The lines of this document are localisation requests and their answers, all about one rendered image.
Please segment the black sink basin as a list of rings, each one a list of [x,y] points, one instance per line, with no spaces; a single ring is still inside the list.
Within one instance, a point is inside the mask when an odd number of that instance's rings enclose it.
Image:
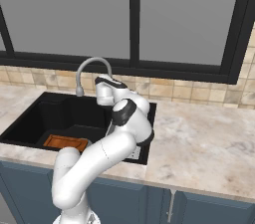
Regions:
[[[147,119],[152,128],[155,108],[149,103]],[[94,97],[43,93],[0,134],[0,142],[57,151],[43,145],[50,134],[56,134],[86,138],[90,146],[108,134],[111,122],[112,110],[98,105]],[[123,161],[147,164],[149,145],[141,146],[138,160]]]

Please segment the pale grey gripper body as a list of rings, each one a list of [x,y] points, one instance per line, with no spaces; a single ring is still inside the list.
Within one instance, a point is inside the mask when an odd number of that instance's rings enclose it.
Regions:
[[[141,147],[137,146],[135,150],[127,157],[127,159],[138,160],[140,155]]]

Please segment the grey curved sink faucet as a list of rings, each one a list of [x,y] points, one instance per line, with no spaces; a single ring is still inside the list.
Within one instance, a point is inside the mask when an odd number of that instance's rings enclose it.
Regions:
[[[113,75],[112,73],[112,67],[110,65],[110,63],[104,59],[104,58],[101,58],[101,57],[92,57],[92,58],[88,58],[86,59],[85,61],[83,61],[77,72],[76,72],[76,96],[77,97],[83,97],[84,96],[84,89],[82,87],[82,84],[81,84],[81,73],[84,69],[84,67],[92,62],[101,62],[103,63],[106,67],[107,67],[107,71],[108,71],[108,75],[111,77]]]

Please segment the brown wooden cutting board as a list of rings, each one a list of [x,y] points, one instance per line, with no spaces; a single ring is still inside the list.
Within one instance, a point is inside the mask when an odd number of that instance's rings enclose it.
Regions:
[[[74,147],[78,151],[83,151],[88,146],[88,143],[89,141],[86,138],[50,134],[43,145],[59,149]]]

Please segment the blue cupboard door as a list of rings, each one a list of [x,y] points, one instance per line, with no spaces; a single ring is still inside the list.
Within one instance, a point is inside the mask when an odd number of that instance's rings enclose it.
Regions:
[[[255,203],[177,191],[170,224],[255,224]]]
[[[24,224],[53,224],[61,211],[53,204],[53,170],[1,161],[3,181]]]
[[[87,190],[102,224],[144,224],[146,189],[129,182],[96,179]]]

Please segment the black window frame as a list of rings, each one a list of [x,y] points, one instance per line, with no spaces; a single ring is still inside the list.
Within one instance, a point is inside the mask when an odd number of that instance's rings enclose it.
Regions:
[[[255,0],[0,0],[0,64],[236,84]]]

